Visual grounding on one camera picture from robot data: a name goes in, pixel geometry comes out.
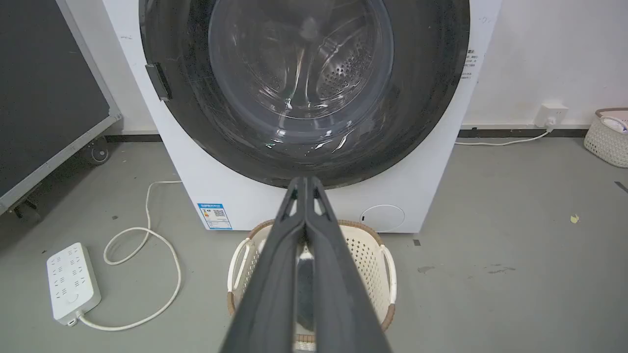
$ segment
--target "white plastic basket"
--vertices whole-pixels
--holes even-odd
[[[397,297],[397,273],[393,256],[371,228],[356,222],[339,220],[340,230],[347,241],[351,256],[364,282],[382,329],[393,320]],[[257,259],[273,226],[268,220],[253,229],[235,249],[227,274],[227,308],[233,315],[246,286],[249,284]],[[312,331],[296,324],[295,349],[315,350]]]
[[[600,109],[585,136],[585,147],[606,162],[628,168],[628,134],[615,131],[604,120],[613,120],[628,128],[628,108]]]

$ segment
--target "energy label sticker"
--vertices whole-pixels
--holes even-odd
[[[230,231],[231,223],[222,204],[198,204],[209,229],[216,231]]]

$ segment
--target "washing machine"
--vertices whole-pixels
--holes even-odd
[[[94,5],[66,3],[99,46],[94,22],[78,19]],[[200,221],[242,231],[275,217],[292,178],[315,175],[339,219],[419,232],[500,6],[104,0],[137,105]]]

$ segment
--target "power strip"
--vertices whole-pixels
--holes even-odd
[[[79,242],[50,256],[46,262],[52,316],[74,326],[79,314],[100,303],[100,290],[87,249]]]

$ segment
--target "white cable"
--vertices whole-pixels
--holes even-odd
[[[464,146],[508,146],[509,144],[513,144],[513,143],[522,143],[522,142],[534,141],[535,139],[539,139],[539,138],[542,138],[543,136],[546,136],[550,132],[551,132],[551,130],[548,129],[543,134],[540,134],[539,136],[536,136],[535,138],[518,139],[516,141],[510,141],[510,142],[506,142],[506,143],[486,143],[486,142],[465,143],[465,142],[456,142],[456,144],[462,144]]]
[[[155,185],[155,184],[178,184],[178,183],[181,183],[181,180],[176,180],[176,181],[173,180],[173,181],[154,182],[154,183],[152,183],[148,187],[148,192],[146,192],[146,218],[148,219],[148,226],[147,226],[147,228],[144,228],[144,227],[132,227],[132,228],[129,228],[129,229],[125,229],[122,232],[116,234],[116,236],[111,238],[111,240],[107,243],[107,246],[105,247],[105,250],[104,250],[104,252],[102,254],[102,258],[105,260],[105,262],[107,264],[110,264],[110,265],[121,264],[121,263],[127,261],[128,259],[132,258],[135,254],[138,253],[138,251],[144,246],[144,244],[146,244],[146,241],[148,240],[148,236],[150,234],[156,236],[159,240],[161,240],[164,243],[166,243],[166,245],[170,248],[170,251],[172,252],[172,257],[175,260],[176,275],[177,275],[175,292],[172,293],[172,296],[170,297],[170,299],[168,300],[166,305],[161,307],[161,309],[159,309],[156,313],[154,313],[154,314],[150,315],[149,317],[146,317],[146,318],[144,318],[144,319],[142,319],[142,320],[140,320],[138,322],[130,323],[129,325],[125,325],[125,326],[117,326],[117,327],[100,326],[100,325],[97,325],[97,324],[87,320],[85,318],[85,316],[84,316],[85,313],[79,312],[78,313],[78,319],[81,320],[87,326],[92,327],[92,328],[97,329],[97,330],[103,330],[103,331],[122,331],[122,330],[131,329],[133,327],[140,326],[144,322],[148,322],[148,321],[154,319],[159,314],[161,314],[164,310],[166,310],[170,306],[170,304],[172,304],[173,301],[175,301],[176,295],[179,293],[179,290],[181,289],[181,266],[179,265],[179,258],[176,256],[175,248],[172,247],[172,244],[170,244],[170,242],[168,242],[164,237],[162,237],[161,235],[155,233],[154,231],[152,231],[150,229],[150,227],[151,227],[151,215],[148,212],[148,199],[149,199],[149,197],[151,195],[151,188],[153,187],[153,185]],[[124,258],[124,259],[122,259],[120,261],[110,261],[109,258],[107,258],[107,251],[109,250],[109,247],[111,246],[111,244],[119,236],[123,235],[124,233],[130,232],[130,231],[145,231],[146,235],[144,236],[144,240],[142,240],[142,242],[139,244],[137,249],[135,249],[126,258]]]

